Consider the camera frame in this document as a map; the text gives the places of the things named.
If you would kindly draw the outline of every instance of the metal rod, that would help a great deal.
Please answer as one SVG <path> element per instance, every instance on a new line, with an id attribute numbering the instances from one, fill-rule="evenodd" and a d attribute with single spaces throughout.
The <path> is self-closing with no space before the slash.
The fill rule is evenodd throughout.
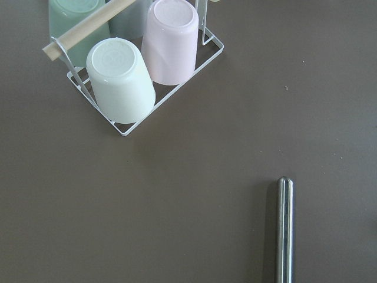
<path id="1" fill-rule="evenodd" d="M 293 182 L 287 177 L 278 181 L 276 283 L 293 282 Z"/>

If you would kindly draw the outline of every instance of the white wire rack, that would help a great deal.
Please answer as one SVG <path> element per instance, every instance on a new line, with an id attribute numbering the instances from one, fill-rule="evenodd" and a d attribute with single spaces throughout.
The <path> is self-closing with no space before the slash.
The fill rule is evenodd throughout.
<path id="1" fill-rule="evenodd" d="M 202 63 L 200 66 L 198 66 L 193 74 L 196 75 L 199 73 L 206 65 L 208 65 L 211 61 L 213 61 L 217 56 L 223 52 L 224 44 L 206 27 L 206 19 L 207 19 L 207 4 L 208 0 L 196 0 L 195 2 L 195 8 L 199 15 L 199 30 L 201 30 L 201 43 L 200 46 L 205 46 L 208 43 L 212 42 L 216 46 L 216 52 L 211 55 L 209 58 L 205 60 L 204 63 Z M 68 79 L 73 83 L 73 85 L 76 87 L 76 89 L 89 101 L 89 103 L 98 111 L 101 113 L 101 115 L 122 135 L 127 136 L 130 134 L 138 125 L 140 125 L 141 122 L 143 122 L 146 118 L 148 118 L 151 113 L 153 113 L 157 108 L 159 108 L 168 98 L 170 98 L 177 90 L 179 90 L 185 83 L 179 84 L 175 86 L 172 90 L 165 93 L 162 99 L 156 102 L 154 105 L 152 111 L 149 113 L 148 116 L 143 118 L 142 120 L 133 123 L 133 124 L 118 124 L 114 121 L 111 121 L 109 118 L 106 117 L 98 107 L 97 103 L 93 99 L 93 96 L 91 95 L 90 91 L 88 89 L 91 89 L 90 85 L 90 79 L 88 77 L 82 78 L 79 74 L 85 73 L 84 68 L 81 67 L 74 67 L 72 65 L 72 62 L 67 55 L 67 51 L 65 50 L 64 46 L 59 42 L 58 39 L 53 38 L 52 40 L 55 41 L 58 46 L 60 47 L 62 53 L 63 53 L 63 59 L 66 63 L 69 72 L 67 73 Z"/>

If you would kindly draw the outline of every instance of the cup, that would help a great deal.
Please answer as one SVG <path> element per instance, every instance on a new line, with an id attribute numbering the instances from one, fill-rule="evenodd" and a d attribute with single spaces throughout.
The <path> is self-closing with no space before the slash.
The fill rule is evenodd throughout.
<path id="1" fill-rule="evenodd" d="M 93 46 L 87 71 L 97 105 L 110 120 L 129 124 L 145 118 L 156 93 L 139 49 L 122 38 Z"/>
<path id="2" fill-rule="evenodd" d="M 151 4 L 152 0 L 136 0 L 109 21 L 110 34 L 127 40 L 142 37 Z"/>
<path id="3" fill-rule="evenodd" d="M 141 53 L 153 81 L 176 85 L 195 71 L 199 16 L 185 0 L 157 0 L 148 10 Z"/>
<path id="4" fill-rule="evenodd" d="M 49 0 L 50 37 L 58 38 L 103 5 L 105 5 L 105 0 Z M 72 64 L 77 67 L 85 67 L 90 49 L 96 43 L 109 37 L 110 31 L 108 23 L 106 23 L 68 51 Z"/>

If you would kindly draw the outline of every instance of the wooden handle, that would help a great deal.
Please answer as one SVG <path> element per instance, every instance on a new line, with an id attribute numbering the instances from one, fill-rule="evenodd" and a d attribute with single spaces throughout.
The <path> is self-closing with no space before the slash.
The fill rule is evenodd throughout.
<path id="1" fill-rule="evenodd" d="M 78 44 L 85 37 L 90 35 L 97 28 L 102 26 L 108 20 L 119 14 L 126 7 L 130 6 L 136 0 L 111 0 L 100 9 L 96 10 L 93 14 L 87 16 L 77 25 L 72 27 L 66 33 L 59 37 L 59 41 L 66 50 L 71 49 Z M 51 59 L 51 61 L 59 58 L 62 52 L 56 42 L 48 44 L 42 49 L 44 53 Z"/>

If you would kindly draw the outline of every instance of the stainless steel bar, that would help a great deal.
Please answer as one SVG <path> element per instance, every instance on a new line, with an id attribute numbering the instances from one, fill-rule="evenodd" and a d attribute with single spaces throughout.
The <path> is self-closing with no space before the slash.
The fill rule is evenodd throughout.
<path id="1" fill-rule="evenodd" d="M 278 181 L 276 283 L 293 282 L 293 182 L 287 177 Z"/>

